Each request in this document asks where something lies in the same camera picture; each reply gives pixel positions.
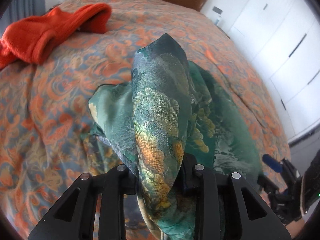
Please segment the white wardrobe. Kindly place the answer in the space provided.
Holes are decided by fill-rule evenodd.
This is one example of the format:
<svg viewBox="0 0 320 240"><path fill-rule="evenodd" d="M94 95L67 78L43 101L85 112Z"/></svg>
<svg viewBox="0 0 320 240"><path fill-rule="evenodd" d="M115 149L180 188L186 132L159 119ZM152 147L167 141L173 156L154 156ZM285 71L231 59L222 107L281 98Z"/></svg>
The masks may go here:
<svg viewBox="0 0 320 240"><path fill-rule="evenodd" d="M248 0L228 32L272 96L288 141L319 124L319 21L305 0Z"/></svg>

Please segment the orange paisley bed quilt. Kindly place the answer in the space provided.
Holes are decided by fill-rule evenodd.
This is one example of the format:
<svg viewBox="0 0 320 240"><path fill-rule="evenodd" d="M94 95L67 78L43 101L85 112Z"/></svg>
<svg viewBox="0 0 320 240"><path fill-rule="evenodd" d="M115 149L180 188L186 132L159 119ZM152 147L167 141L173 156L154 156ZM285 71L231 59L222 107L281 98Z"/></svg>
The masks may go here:
<svg viewBox="0 0 320 240"><path fill-rule="evenodd" d="M1 213L20 237L29 233L82 172L119 164L89 136L88 100L99 85L131 79L134 53L164 33L209 71L244 119L260 154L290 156L287 137L259 74L206 16L161 0L67 0L112 8L105 34L74 33L42 65L15 62L1 71Z"/></svg>

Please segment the green landscape print jacket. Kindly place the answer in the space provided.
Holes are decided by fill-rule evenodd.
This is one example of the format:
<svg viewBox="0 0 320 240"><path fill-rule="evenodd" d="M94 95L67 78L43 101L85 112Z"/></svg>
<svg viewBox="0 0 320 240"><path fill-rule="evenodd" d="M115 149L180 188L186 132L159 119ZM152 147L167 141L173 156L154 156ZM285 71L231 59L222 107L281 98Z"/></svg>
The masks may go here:
<svg viewBox="0 0 320 240"><path fill-rule="evenodd" d="M136 51L132 79L101 85L88 101L92 132L139 179L138 204L160 239L192 239L195 202L174 182L185 153L257 188L258 149L231 96L168 34Z"/></svg>

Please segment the red knit sweater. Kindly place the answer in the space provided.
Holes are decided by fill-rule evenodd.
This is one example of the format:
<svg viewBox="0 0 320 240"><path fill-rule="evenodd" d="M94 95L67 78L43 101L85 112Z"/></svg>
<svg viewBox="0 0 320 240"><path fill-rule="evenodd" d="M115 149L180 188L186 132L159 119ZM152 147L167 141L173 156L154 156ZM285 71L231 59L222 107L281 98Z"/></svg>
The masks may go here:
<svg viewBox="0 0 320 240"><path fill-rule="evenodd" d="M10 24L1 37L1 69L17 60L44 63L52 50L76 31L106 33L111 12L105 3L88 4L74 13L55 7L43 16Z"/></svg>

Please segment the blue grey curtain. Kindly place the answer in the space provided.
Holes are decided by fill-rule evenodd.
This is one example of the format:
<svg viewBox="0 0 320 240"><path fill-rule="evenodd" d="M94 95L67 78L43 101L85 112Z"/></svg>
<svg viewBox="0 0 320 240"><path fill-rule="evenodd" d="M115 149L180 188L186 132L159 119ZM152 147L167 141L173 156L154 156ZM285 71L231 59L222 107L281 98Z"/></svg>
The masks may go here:
<svg viewBox="0 0 320 240"><path fill-rule="evenodd" d="M40 16L45 12L45 0L11 0L1 16L1 29L23 18Z"/></svg>

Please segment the small bottle on nightstand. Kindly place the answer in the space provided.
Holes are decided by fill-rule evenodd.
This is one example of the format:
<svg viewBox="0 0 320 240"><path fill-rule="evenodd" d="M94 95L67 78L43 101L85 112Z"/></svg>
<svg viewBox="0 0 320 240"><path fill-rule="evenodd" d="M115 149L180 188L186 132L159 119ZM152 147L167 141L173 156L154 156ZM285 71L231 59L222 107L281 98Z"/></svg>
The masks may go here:
<svg viewBox="0 0 320 240"><path fill-rule="evenodd" d="M219 16L216 18L216 20L215 20L214 24L215 24L215 25L219 25L219 23L220 23L221 19L222 19L222 16L221 16L221 15L219 15Z"/></svg>

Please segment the wall switch panel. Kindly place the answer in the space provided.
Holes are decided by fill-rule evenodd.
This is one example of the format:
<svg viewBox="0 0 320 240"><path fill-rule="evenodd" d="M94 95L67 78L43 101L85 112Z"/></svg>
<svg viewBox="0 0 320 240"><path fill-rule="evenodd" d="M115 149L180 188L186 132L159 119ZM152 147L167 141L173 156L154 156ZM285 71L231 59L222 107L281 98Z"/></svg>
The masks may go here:
<svg viewBox="0 0 320 240"><path fill-rule="evenodd" d="M221 15L222 12L223 12L223 11L222 11L220 8L218 8L218 7L213 7L212 11L215 12L215 13L217 13L217 14L219 14L219 15Z"/></svg>

